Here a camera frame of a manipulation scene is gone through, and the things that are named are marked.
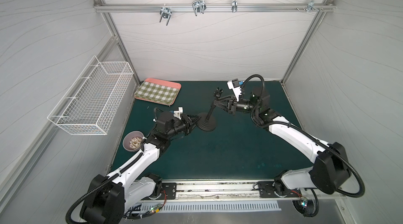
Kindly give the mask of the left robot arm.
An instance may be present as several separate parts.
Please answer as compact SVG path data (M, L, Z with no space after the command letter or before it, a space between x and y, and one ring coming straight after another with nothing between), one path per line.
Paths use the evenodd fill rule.
M122 166L106 176L97 175L86 194L81 196L66 213L66 223L73 224L72 212L81 206L80 218L85 224L118 224L122 218L134 219L129 209L146 198L163 194L159 176L140 175L168 149L176 135L189 135L199 115L161 112L155 118L153 129L142 138L139 150Z

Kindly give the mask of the black microphone stand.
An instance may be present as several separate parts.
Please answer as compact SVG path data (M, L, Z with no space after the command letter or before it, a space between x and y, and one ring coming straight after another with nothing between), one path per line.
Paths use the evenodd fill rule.
M196 125L201 130L211 132L216 128L216 120L212 116L212 113L216 107L216 102L221 97L222 92L223 89L217 88L216 91L214 92L214 100L211 103L210 110L208 112L202 112L197 115L199 119L197 120Z

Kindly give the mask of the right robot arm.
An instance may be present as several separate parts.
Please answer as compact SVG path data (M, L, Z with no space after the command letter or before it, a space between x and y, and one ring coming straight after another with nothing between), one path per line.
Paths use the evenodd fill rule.
M345 164L345 149L338 143L329 144L307 134L275 110L268 107L268 97L251 94L250 99L240 97L241 88L234 94L222 97L222 89L214 92L214 106L230 114L250 113L253 122L296 148L312 163L311 167L286 170L280 173L272 184L278 197L285 197L298 188L319 189L333 194L351 177L352 172Z

